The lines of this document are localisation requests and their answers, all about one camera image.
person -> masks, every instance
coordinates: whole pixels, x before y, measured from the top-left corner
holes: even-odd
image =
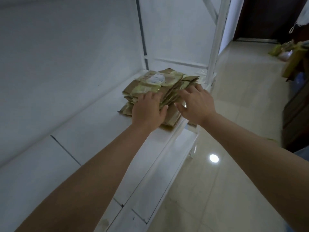
[[[179,90],[186,119],[200,125],[230,154],[295,232],[309,231],[309,162],[216,113],[201,85]],[[57,187],[16,231],[92,232],[133,157],[164,121],[161,94],[147,93],[133,107],[132,124]]]

door threshold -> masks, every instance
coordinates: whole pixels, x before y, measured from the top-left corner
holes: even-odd
[[[273,43],[273,44],[277,44],[278,43],[278,41],[275,40],[275,39],[245,38],[245,37],[240,37],[236,41],[259,42],[259,43]]]

floor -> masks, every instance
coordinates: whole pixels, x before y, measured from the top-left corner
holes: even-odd
[[[232,42],[217,63],[216,110],[280,144],[288,84],[272,44]],[[217,164],[209,155],[219,156]],[[285,223],[228,153],[202,130],[148,232],[281,232]]]

person's left hand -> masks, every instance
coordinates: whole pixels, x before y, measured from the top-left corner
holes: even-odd
[[[168,105],[160,111],[160,98],[162,93],[148,92],[138,97],[138,102],[133,106],[132,125],[145,128],[152,132],[158,128],[165,119]]]

dark brown door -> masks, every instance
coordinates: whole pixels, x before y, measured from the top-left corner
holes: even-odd
[[[245,0],[234,40],[288,35],[307,0]]]

